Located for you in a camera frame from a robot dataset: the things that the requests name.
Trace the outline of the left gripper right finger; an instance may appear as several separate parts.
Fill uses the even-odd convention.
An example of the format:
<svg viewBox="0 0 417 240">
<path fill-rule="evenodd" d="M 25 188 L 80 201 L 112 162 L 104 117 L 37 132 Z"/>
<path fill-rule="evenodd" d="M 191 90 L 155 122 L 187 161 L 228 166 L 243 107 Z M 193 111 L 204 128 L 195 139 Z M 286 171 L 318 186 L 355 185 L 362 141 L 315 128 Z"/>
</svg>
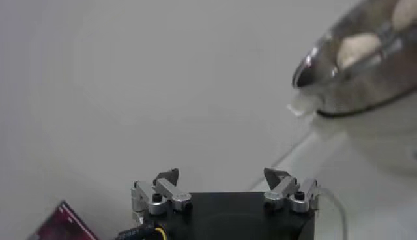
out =
<svg viewBox="0 0 417 240">
<path fill-rule="evenodd" d="M 297 178 L 283 170 L 264 168 L 264 177 L 270 190 L 263 194 L 264 210 L 268 214 L 288 207 L 290 211 L 304 214 L 319 209 L 319 185 L 316 179 Z"/>
</svg>

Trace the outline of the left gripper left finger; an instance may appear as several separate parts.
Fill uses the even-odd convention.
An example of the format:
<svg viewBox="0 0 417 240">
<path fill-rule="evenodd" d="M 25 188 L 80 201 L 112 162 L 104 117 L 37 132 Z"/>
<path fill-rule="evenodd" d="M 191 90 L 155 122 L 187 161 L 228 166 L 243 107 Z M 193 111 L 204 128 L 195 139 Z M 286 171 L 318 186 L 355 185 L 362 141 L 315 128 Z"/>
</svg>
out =
<svg viewBox="0 0 417 240">
<path fill-rule="evenodd" d="M 192 195 L 178 188 L 179 169 L 172 168 L 157 174 L 155 179 L 134 181 L 131 188 L 132 218 L 142 225 L 145 218 L 162 216 L 169 211 L 189 213 L 192 210 Z"/>
</svg>

